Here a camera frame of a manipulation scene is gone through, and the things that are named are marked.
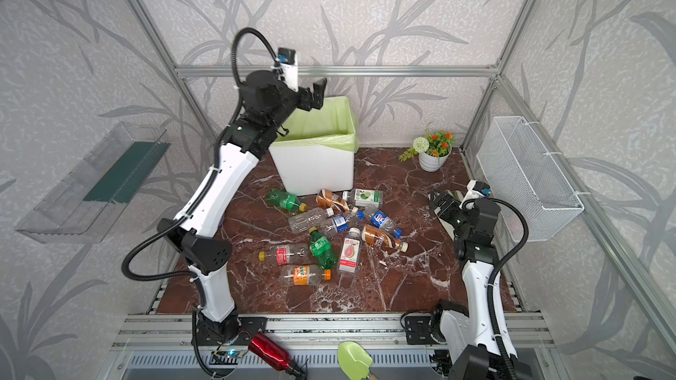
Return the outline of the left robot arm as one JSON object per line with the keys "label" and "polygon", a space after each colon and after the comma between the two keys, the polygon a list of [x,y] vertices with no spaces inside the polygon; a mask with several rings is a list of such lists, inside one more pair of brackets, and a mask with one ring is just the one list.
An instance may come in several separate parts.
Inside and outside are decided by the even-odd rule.
{"label": "left robot arm", "polygon": [[[238,48],[248,34],[264,45],[273,64],[268,70],[241,77]],[[218,343],[234,342],[241,330],[227,274],[232,245],[215,237],[225,211],[271,144],[288,135],[288,129],[283,127],[287,119],[298,109],[310,112],[322,108],[327,86],[325,78],[310,88],[299,86],[295,50],[273,49],[264,35],[251,27],[241,29],[232,40],[231,69],[239,98],[231,121],[216,141],[213,164],[176,216],[162,219],[157,233],[133,248],[121,263],[121,272],[132,281],[188,276],[200,299],[193,310],[194,325],[202,327]],[[160,239],[166,239],[185,258],[187,269],[164,274],[133,272],[132,260]]]}

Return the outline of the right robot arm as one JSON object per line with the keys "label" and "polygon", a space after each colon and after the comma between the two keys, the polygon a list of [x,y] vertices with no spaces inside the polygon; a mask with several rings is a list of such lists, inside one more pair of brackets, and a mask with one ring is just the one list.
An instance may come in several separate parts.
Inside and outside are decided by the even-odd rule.
{"label": "right robot arm", "polygon": [[[499,257],[492,241],[502,207],[517,216],[523,234],[519,243]],[[501,270],[528,240],[526,218],[514,205],[498,198],[461,201],[439,190],[430,193],[429,208],[452,237],[468,295],[466,311],[457,304],[440,302],[431,315],[431,335],[448,348],[447,377],[532,379],[531,366],[519,360],[512,344],[500,289]]]}

